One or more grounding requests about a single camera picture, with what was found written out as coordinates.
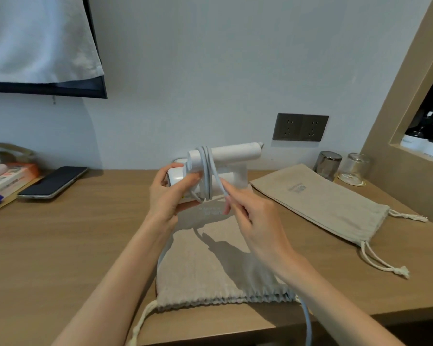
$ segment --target drawstring bag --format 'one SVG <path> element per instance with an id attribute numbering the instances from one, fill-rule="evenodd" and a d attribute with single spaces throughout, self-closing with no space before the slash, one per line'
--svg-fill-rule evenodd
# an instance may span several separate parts
<path id="1" fill-rule="evenodd" d="M 400 214 L 349 189 L 330 182 L 300 164 L 263 176 L 251 182 L 259 192 L 321 228 L 361 248 L 364 260 L 382 271 L 409 279 L 407 267 L 393 267 L 379 258 L 370 247 L 370 239 L 387 215 L 428 222 L 420 215 Z M 380 262 L 372 262 L 366 251 Z"/>
<path id="2" fill-rule="evenodd" d="M 250 252 L 224 197 L 178 214 L 178 223 L 157 264 L 157 299 L 133 328 L 136 346 L 146 316 L 181 307 L 296 300 L 295 293 Z"/>

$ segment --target wall socket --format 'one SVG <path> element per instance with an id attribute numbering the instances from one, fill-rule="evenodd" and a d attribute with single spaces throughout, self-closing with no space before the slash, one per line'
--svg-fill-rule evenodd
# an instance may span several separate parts
<path id="1" fill-rule="evenodd" d="M 328 120 L 328 115 L 278 113 L 273 140 L 319 142 Z"/>

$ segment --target hand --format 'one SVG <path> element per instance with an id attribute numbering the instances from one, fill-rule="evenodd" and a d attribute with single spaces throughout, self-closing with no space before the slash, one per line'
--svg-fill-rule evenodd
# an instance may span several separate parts
<path id="1" fill-rule="evenodd" d="M 300 256 L 290 246 L 275 204 L 249 190 L 239 190 L 221 179 L 228 192 L 224 214 L 232 208 L 239 229 L 250 250 L 273 271 L 292 256 Z"/>
<path id="2" fill-rule="evenodd" d="M 150 208 L 146 219 L 158 221 L 161 225 L 165 225 L 167 229 L 173 230 L 178 221 L 177 213 L 199 204 L 197 201 L 178 204 L 185 192 L 192 186 L 195 186 L 201 175 L 198 173 L 189 173 L 184 179 L 167 187 L 167 171 L 173 167 L 182 167 L 183 164 L 172 163 L 161 168 L 152 181 L 149 188 L 150 193 Z"/>

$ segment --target black television frame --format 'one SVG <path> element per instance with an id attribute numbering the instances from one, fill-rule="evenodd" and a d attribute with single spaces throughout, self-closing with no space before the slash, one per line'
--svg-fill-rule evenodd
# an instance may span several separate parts
<path id="1" fill-rule="evenodd" d="M 90 25 L 91 34 L 95 41 L 96 50 L 98 51 L 98 43 L 95 36 L 95 28 L 91 17 L 90 3 L 88 0 L 83 0 L 83 7 L 87 14 L 88 23 Z M 106 85 L 104 76 L 100 76 L 102 81 L 102 89 L 90 90 L 85 88 L 68 88 L 58 87 L 54 84 L 32 84 L 32 83 L 15 83 L 15 82 L 0 82 L 0 92 L 7 93 L 29 93 L 29 94 L 46 94 L 50 96 L 73 96 L 73 97 L 91 97 L 91 98 L 107 98 Z"/>

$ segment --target phone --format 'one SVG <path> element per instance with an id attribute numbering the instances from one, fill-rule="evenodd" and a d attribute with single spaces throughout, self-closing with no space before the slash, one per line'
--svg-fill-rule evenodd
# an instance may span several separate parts
<path id="1" fill-rule="evenodd" d="M 52 199 L 88 171 L 87 167 L 63 166 L 17 194 L 24 199 Z"/>

